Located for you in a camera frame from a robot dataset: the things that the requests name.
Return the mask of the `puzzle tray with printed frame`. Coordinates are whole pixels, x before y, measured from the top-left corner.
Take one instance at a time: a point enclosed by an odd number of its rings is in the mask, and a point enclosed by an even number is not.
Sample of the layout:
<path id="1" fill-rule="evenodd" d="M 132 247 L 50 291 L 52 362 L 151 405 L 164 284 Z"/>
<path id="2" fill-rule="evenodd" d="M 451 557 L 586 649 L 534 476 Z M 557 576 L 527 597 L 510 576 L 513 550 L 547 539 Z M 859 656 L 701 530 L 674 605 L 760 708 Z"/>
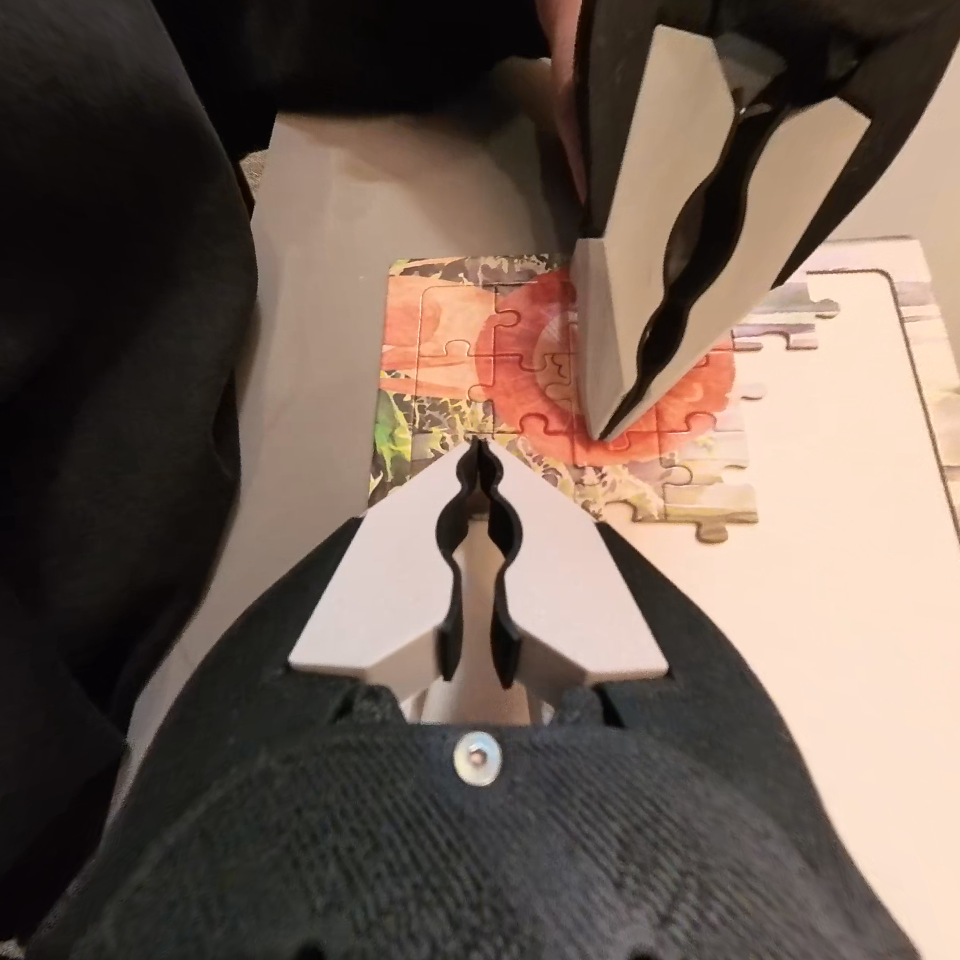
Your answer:
<path id="1" fill-rule="evenodd" d="M 958 958 L 958 374 L 920 244 L 828 243 L 782 285 L 819 345 L 739 354 L 758 522 L 602 519 L 726 633 L 923 958 Z"/>

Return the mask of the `person's left hand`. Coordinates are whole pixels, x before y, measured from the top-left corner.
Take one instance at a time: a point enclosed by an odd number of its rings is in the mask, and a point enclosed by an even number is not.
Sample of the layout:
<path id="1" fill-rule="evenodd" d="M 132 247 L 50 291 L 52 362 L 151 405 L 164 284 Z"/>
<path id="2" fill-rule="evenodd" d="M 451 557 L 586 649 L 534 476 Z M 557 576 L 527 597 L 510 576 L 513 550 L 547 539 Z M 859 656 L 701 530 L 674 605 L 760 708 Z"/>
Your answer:
<path id="1" fill-rule="evenodd" d="M 574 90 L 575 45 L 582 6 L 582 1 L 534 2 L 550 54 L 551 89 L 558 137 L 577 196 L 584 202 L 587 184 Z"/>

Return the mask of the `assembled lion puzzle section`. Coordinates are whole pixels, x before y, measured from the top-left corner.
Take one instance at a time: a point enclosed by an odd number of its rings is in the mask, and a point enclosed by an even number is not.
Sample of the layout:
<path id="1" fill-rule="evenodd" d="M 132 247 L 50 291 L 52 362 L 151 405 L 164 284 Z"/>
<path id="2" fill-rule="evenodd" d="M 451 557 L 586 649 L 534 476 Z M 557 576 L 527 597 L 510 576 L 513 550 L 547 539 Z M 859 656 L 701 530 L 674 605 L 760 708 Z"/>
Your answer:
<path id="1" fill-rule="evenodd" d="M 396 261 L 389 270 L 368 506 L 474 438 L 495 442 L 588 512 L 691 524 L 722 544 L 759 521 L 743 406 L 765 388 L 738 379 L 739 354 L 767 337 L 819 346 L 805 281 L 774 290 L 612 441 L 591 436 L 579 389 L 577 297 L 550 254 Z"/>

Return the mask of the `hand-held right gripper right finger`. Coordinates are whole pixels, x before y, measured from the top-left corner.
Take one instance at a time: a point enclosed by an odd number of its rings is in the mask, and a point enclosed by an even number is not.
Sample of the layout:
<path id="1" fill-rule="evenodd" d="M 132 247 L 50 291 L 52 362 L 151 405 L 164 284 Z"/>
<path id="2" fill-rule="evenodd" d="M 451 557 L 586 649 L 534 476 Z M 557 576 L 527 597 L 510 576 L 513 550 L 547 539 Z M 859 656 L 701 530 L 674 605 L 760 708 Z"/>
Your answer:
<path id="1" fill-rule="evenodd" d="M 558 708 L 575 688 L 663 678 L 668 661 L 595 521 L 502 446 L 478 443 L 487 533 L 502 555 L 490 652 L 503 690 Z"/>

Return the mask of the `person's left forearm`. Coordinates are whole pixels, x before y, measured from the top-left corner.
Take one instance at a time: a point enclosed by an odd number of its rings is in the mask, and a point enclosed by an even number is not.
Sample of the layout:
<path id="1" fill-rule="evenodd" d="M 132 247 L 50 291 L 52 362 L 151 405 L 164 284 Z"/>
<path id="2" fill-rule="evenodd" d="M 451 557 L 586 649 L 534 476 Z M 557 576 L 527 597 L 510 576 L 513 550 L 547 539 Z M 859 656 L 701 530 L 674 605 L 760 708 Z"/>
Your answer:
<path id="1" fill-rule="evenodd" d="M 153 2 L 219 123 L 257 114 L 407 111 L 547 40 L 527 1 Z"/>

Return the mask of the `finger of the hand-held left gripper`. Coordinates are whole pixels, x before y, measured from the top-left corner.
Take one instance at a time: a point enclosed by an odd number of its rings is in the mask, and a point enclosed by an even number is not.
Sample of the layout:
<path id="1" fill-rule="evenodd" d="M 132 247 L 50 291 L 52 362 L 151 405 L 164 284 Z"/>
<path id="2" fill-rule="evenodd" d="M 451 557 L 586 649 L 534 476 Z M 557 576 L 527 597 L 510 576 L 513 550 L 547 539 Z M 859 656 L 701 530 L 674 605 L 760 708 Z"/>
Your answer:
<path id="1" fill-rule="evenodd" d="M 683 342 L 650 334 L 700 243 L 702 200 L 748 106 L 785 69 L 737 32 L 582 25 L 575 87 L 584 227 L 572 258 L 579 389 L 591 438 L 616 438 Z"/>
<path id="2" fill-rule="evenodd" d="M 870 121 L 839 98 L 736 124 L 697 146 L 630 132 L 606 228 L 606 438 L 622 434 L 767 293 Z"/>

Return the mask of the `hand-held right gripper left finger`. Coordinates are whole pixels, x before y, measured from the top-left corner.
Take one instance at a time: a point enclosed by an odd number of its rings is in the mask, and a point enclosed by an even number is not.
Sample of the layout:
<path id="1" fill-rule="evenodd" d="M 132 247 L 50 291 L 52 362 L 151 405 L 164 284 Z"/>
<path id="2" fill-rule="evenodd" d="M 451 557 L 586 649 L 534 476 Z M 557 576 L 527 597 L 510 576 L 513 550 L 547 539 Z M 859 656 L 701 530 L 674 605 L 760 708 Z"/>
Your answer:
<path id="1" fill-rule="evenodd" d="M 400 702 L 452 680 L 464 634 L 454 553 L 469 533 L 481 449 L 479 439 L 457 446 L 364 513 L 292 669 L 384 687 Z"/>

